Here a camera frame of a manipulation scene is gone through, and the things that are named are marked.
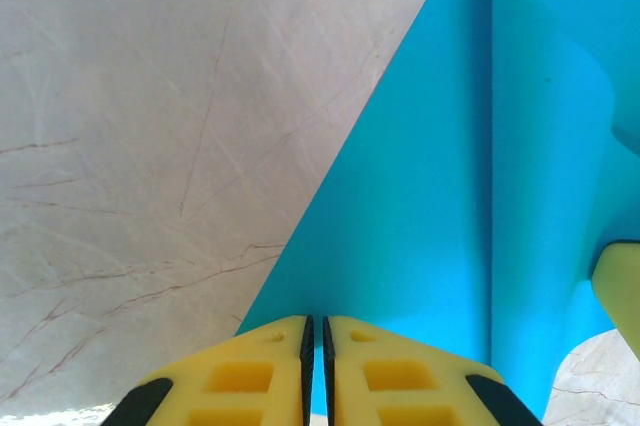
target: black edge strip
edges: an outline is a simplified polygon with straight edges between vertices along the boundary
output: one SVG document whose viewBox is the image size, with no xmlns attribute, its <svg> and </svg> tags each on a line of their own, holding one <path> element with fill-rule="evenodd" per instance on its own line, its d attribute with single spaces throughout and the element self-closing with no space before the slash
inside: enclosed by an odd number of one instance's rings
<svg viewBox="0 0 640 426">
<path fill-rule="evenodd" d="M 334 426 L 336 350 L 333 345 L 333 336 L 331 335 L 331 324 L 327 316 L 322 320 L 322 347 L 324 350 L 324 379 L 327 388 L 327 413 L 329 415 L 329 426 Z"/>
<path fill-rule="evenodd" d="M 302 377 L 302 425 L 311 419 L 311 382 L 313 380 L 313 316 L 307 316 L 300 342 L 300 371 Z"/>
<path fill-rule="evenodd" d="M 172 386 L 169 378 L 160 378 L 132 389 L 102 426 L 145 426 Z"/>
<path fill-rule="evenodd" d="M 467 382 L 500 426 L 542 426 L 508 386 L 479 374 L 467 376 Z"/>
</svg>

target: small round hole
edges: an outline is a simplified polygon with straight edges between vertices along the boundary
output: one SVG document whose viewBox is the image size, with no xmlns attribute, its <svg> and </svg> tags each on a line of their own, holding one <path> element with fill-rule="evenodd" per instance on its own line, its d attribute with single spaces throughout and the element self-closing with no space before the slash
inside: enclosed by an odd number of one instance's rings
<svg viewBox="0 0 640 426">
<path fill-rule="evenodd" d="M 280 331 L 272 336 L 269 336 L 267 339 L 265 339 L 265 341 L 268 343 L 279 343 L 280 341 L 283 341 L 286 336 L 287 335 L 283 331 Z"/>
<path fill-rule="evenodd" d="M 363 333 L 362 331 L 351 331 L 351 340 L 358 343 L 369 343 L 371 341 L 375 341 L 376 338 L 370 334 Z"/>
</svg>

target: blue panel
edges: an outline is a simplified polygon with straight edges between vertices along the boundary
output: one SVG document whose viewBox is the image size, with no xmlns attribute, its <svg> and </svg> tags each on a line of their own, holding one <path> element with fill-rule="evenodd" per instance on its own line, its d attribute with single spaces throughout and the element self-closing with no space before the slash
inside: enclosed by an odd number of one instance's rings
<svg viewBox="0 0 640 426">
<path fill-rule="evenodd" d="M 542 416 L 611 327 L 597 255 L 640 240 L 639 31 L 640 0 L 428 0 L 240 332 L 353 316 L 490 362 Z"/>
</svg>

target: white marble surface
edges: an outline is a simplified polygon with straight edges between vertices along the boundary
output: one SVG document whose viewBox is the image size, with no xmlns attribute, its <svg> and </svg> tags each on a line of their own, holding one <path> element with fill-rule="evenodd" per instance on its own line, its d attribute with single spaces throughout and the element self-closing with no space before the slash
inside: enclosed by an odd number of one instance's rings
<svg viewBox="0 0 640 426">
<path fill-rule="evenodd" d="M 422 2 L 0 2 L 0 425 L 234 333 Z M 615 338 L 549 424 L 634 424 Z"/>
</svg>

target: rectangular hole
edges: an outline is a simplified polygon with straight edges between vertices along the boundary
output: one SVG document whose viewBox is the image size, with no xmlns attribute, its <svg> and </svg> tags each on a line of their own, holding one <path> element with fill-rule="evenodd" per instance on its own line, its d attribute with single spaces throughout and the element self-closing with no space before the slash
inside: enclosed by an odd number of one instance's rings
<svg viewBox="0 0 640 426">
<path fill-rule="evenodd" d="M 189 415 L 189 426 L 260 426 L 261 422 L 258 409 L 192 411 Z"/>
<path fill-rule="evenodd" d="M 273 364 L 263 361 L 236 361 L 217 365 L 204 387 L 205 393 L 266 393 Z"/>
<path fill-rule="evenodd" d="M 391 406 L 378 409 L 381 426 L 460 426 L 449 406 Z"/>
<path fill-rule="evenodd" d="M 371 391 L 435 389 L 436 382 L 426 366 L 412 359 L 368 361 L 364 375 Z"/>
</svg>

